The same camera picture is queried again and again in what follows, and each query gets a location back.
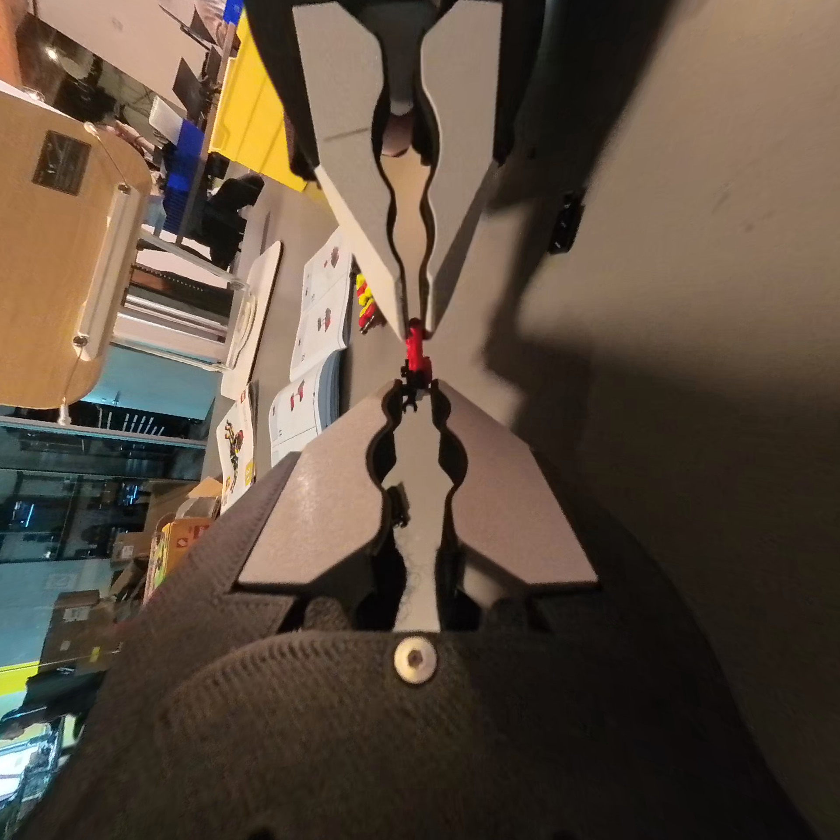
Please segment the blue plastic crate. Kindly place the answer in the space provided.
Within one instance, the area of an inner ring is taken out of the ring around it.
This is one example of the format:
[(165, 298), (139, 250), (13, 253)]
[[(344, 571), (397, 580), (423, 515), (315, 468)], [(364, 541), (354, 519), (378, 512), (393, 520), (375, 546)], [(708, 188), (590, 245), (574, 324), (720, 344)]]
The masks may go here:
[(163, 145), (165, 193), (189, 193), (200, 163), (203, 142), (204, 132), (192, 122), (183, 120), (175, 141), (168, 140)]

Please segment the small white lego leaflet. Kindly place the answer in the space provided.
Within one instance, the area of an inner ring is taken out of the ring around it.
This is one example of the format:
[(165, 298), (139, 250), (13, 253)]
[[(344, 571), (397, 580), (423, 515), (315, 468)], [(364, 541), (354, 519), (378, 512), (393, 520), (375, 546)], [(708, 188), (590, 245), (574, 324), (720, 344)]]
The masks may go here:
[(223, 471), (220, 515), (256, 483), (255, 400), (255, 385), (250, 382), (217, 425), (217, 447)]

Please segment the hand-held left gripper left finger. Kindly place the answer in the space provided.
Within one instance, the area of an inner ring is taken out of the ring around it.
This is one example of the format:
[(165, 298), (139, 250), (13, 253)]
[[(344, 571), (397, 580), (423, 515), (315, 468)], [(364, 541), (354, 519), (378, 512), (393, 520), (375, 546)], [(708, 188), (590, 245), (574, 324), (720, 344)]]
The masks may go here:
[(242, 587), (376, 587), (392, 531), (402, 383), (387, 381), (301, 451), (238, 576)]

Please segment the black office chair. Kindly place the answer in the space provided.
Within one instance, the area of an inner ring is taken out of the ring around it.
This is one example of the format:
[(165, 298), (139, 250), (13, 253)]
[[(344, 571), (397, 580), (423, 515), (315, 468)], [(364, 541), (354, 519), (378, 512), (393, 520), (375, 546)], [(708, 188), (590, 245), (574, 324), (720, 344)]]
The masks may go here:
[(246, 220), (241, 212), (256, 204), (264, 184), (261, 174), (227, 178), (197, 203), (190, 237), (208, 248), (215, 267), (227, 270), (235, 260), (245, 235)]

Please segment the colourful lego box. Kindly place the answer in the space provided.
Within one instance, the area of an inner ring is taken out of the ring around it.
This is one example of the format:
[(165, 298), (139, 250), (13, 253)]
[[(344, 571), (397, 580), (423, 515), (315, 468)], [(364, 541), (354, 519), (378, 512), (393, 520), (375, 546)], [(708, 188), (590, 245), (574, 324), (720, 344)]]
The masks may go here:
[(148, 510), (151, 534), (143, 604), (181, 564), (193, 545), (215, 522), (223, 485), (213, 477), (174, 486), (155, 498)]

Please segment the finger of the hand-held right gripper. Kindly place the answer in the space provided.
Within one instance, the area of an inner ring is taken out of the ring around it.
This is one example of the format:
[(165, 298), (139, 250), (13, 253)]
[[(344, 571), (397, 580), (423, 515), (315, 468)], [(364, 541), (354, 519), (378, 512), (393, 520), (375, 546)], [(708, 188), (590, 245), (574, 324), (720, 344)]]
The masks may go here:
[(400, 341), (406, 339), (404, 270), (392, 242), (394, 195), (374, 147), (384, 92), (377, 38), (339, 3), (293, 8), (322, 191), (374, 300)]
[(443, 321), (499, 164), (494, 155), (502, 6), (461, 1), (419, 48), (420, 103), (433, 129), (422, 210), (430, 224), (421, 312), (428, 336)]

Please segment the large cardboard box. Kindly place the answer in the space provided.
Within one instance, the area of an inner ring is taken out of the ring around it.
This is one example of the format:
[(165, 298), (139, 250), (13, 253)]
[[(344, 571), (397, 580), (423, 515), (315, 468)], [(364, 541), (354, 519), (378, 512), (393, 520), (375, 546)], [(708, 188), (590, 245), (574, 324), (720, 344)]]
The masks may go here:
[(111, 667), (120, 648), (116, 601), (98, 590), (59, 593), (40, 653), (38, 673), (58, 668), (84, 675)]

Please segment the lego instruction booklet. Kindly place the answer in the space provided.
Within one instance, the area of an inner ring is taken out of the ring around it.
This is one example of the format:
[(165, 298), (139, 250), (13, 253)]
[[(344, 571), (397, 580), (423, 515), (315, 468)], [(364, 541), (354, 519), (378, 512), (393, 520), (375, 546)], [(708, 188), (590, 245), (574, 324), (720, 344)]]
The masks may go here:
[(289, 383), (268, 409), (270, 464), (300, 453), (340, 416), (340, 373), (350, 336), (354, 258), (340, 229), (304, 266)]

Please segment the yellow plastic bin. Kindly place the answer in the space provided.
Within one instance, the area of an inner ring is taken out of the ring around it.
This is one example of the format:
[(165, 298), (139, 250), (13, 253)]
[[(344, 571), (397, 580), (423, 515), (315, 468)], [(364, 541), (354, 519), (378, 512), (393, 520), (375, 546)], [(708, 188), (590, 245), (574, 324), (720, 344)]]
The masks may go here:
[(238, 51), (227, 61), (209, 151), (303, 193), (291, 170), (284, 107), (259, 56), (246, 14), (237, 26)]

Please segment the black red yellow lego assembly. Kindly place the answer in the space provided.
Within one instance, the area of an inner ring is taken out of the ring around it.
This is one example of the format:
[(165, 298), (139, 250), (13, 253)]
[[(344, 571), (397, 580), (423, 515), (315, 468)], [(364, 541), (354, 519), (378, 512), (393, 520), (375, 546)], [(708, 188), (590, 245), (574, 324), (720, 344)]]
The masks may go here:
[(359, 330), (366, 334), (375, 325), (378, 309), (367, 279), (361, 271), (355, 277), (355, 293), (360, 307)]

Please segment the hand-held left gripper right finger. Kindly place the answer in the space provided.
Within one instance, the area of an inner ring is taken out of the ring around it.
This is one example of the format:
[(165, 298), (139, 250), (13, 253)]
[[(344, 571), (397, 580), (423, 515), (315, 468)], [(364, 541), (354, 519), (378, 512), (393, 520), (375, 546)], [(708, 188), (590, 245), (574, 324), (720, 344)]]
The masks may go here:
[(530, 447), (445, 381), (431, 396), (455, 585), (597, 585)]

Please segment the person's right hand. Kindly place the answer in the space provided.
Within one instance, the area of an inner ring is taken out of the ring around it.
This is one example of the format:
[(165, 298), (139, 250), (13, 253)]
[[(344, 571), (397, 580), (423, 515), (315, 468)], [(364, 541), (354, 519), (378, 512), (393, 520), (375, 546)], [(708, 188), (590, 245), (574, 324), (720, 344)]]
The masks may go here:
[(398, 158), (413, 146), (415, 116), (415, 108), (388, 112), (381, 138), (382, 156)]

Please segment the wooden book stand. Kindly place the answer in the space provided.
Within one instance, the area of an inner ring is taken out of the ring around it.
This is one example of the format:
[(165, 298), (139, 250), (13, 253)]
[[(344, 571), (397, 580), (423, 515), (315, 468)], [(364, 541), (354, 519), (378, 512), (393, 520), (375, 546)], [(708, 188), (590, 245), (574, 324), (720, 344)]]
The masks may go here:
[[(222, 375), (240, 396), (284, 253), (241, 280), (142, 228), (152, 180), (138, 152), (2, 82), (2, 404), (57, 410), (99, 383), (111, 347)], [(233, 296), (226, 322), (138, 297), (142, 246), (192, 263)]]

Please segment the small red black lego assembly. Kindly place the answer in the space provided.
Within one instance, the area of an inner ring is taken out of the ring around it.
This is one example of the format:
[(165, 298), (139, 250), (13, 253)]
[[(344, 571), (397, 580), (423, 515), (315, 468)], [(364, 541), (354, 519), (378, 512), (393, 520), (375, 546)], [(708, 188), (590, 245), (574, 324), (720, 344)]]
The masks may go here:
[(424, 350), (425, 339), (426, 331), (423, 321), (420, 318), (410, 319), (407, 325), (406, 360), (402, 375), (406, 382), (411, 382), (416, 387), (426, 387), (434, 378), (432, 361)]

